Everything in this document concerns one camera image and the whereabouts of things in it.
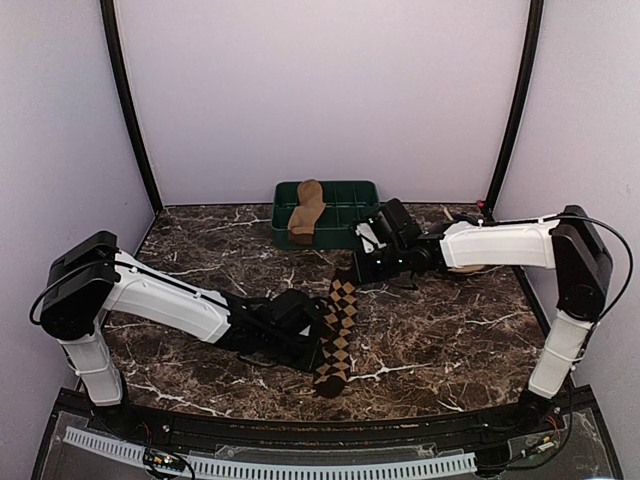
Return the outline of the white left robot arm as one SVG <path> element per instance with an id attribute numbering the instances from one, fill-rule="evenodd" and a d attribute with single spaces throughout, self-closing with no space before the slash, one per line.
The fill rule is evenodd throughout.
<path id="1" fill-rule="evenodd" d="M 252 361 L 312 372 L 323 361 L 322 303 L 288 289 L 273 299 L 198 288 L 152 269 L 99 231 L 50 266 L 29 320 L 63 347 L 89 399 L 120 436 L 141 427 L 101 333 L 101 318 L 121 312 L 186 333 Z"/>

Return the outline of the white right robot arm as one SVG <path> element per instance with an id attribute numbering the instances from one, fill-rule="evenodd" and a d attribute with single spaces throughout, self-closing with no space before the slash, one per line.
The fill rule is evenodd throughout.
<path id="1" fill-rule="evenodd" d="M 521 434 L 549 416 L 546 400 L 560 390 L 581 360 L 594 328 L 615 305 L 608 297 L 613 259 L 599 235 L 603 222 L 578 205 L 556 215 L 493 221 L 458 214 L 424 230 L 392 199 L 353 228 L 357 279 L 377 283 L 404 272 L 422 275 L 476 266 L 528 266 L 556 273 L 556 317 L 531 374 L 528 396 L 510 413 Z"/>

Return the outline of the brown argyle sock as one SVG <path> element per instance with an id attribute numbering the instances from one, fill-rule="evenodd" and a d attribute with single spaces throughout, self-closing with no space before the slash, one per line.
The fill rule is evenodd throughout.
<path id="1" fill-rule="evenodd" d="M 356 280 L 351 270 L 337 269 L 329 285 L 320 336 L 323 361 L 314 370 L 313 380 L 315 392 L 325 399 L 341 395 L 352 373 L 350 343 L 358 314 Z"/>

